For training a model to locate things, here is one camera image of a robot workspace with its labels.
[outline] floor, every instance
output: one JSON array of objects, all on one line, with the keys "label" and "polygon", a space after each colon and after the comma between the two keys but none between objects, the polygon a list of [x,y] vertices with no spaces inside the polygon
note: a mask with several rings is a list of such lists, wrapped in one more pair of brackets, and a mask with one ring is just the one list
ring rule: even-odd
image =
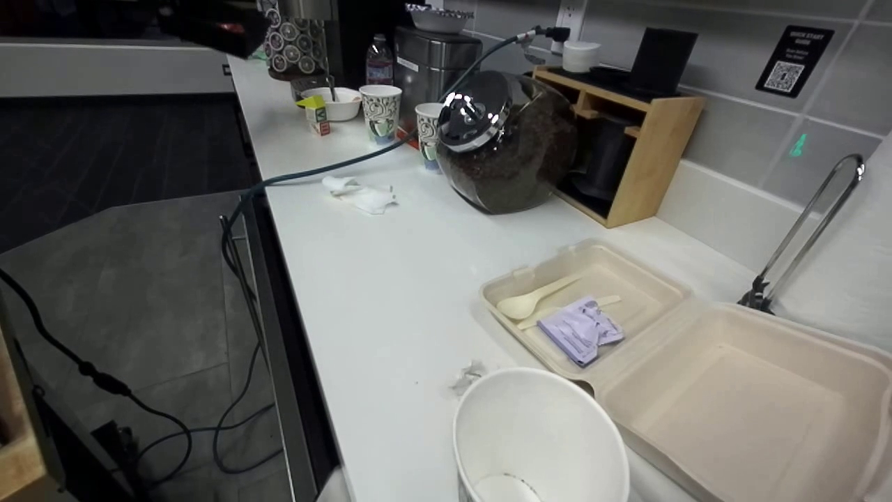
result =
[{"label": "floor", "polygon": [[[191,428],[210,428],[245,383],[253,330],[235,277],[217,254],[217,215],[238,192],[177,199],[107,209],[0,254],[44,312],[47,330],[126,379],[147,406],[177,413]],[[163,420],[94,390],[62,354],[36,339],[16,302],[15,332],[29,367],[44,379],[50,400],[80,429],[114,420],[140,445],[172,432]],[[266,362],[248,400],[231,421],[270,406]],[[223,441],[230,466],[245,466],[280,449],[276,413],[235,429]],[[182,459],[182,445],[147,456],[147,473],[165,475]],[[287,500],[281,456],[262,468],[227,478],[210,456],[210,435],[196,435],[184,475],[156,491],[170,502],[276,502]]]},{"label": "floor", "polygon": [[257,180],[235,99],[0,102],[0,252],[101,209]]}]

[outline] white countertop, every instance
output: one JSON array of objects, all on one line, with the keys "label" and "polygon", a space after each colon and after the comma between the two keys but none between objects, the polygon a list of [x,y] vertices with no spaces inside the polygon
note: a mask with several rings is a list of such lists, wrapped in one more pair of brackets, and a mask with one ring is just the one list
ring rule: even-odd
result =
[{"label": "white countertop", "polygon": [[[287,84],[262,68],[231,60],[231,70],[266,180],[373,152],[361,123],[315,137]],[[269,199],[358,502],[457,502],[448,386],[474,361],[538,367],[486,312],[486,282],[579,240],[606,240],[709,298],[736,302],[749,282],[749,272],[664,222],[607,231],[564,202],[479,215],[409,149],[342,177],[394,188],[398,208],[362,215],[317,183]],[[634,488],[638,500],[677,500],[638,459]]]}]

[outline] bottle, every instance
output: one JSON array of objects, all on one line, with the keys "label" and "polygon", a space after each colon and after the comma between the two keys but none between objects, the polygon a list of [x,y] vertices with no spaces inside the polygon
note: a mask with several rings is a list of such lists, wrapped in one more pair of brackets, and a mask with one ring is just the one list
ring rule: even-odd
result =
[{"label": "bottle", "polygon": [[366,84],[394,84],[394,53],[384,33],[377,33],[366,53]]}]

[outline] wall socket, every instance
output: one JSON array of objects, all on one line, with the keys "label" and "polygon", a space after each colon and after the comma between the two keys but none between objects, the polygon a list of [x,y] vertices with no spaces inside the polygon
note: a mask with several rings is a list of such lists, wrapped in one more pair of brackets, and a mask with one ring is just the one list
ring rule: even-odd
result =
[{"label": "wall socket", "polygon": [[579,40],[584,17],[588,12],[588,0],[561,0],[554,25],[568,28],[568,40]]}]

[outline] cabinet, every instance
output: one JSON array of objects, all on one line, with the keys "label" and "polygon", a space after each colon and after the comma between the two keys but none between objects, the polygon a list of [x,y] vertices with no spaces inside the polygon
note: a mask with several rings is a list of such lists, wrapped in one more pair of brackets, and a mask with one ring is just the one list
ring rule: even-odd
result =
[{"label": "cabinet", "polygon": [[606,227],[653,217],[697,128],[703,99],[677,96],[642,102],[545,68],[533,70],[533,78],[568,96],[579,121],[620,116],[628,123],[625,137],[634,139],[613,202],[588,202],[559,188],[561,199]]}]

